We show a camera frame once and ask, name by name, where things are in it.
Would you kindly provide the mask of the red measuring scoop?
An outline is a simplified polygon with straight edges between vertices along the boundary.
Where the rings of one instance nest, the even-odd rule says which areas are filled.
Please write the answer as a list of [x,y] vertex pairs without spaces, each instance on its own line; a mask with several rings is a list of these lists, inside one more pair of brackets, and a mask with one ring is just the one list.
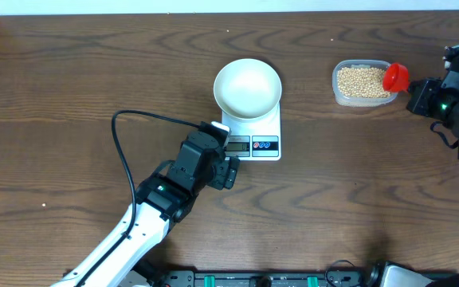
[[386,92],[407,91],[410,85],[408,68],[399,63],[391,64],[382,80],[382,87]]

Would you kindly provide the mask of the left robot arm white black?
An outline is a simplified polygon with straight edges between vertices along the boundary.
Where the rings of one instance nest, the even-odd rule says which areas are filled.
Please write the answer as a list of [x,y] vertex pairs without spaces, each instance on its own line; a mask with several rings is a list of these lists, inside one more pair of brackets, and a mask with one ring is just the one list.
[[135,264],[191,211],[204,187],[233,187],[239,159],[227,157],[230,128],[200,123],[182,141],[177,159],[161,163],[138,185],[112,232],[56,286],[117,286]]

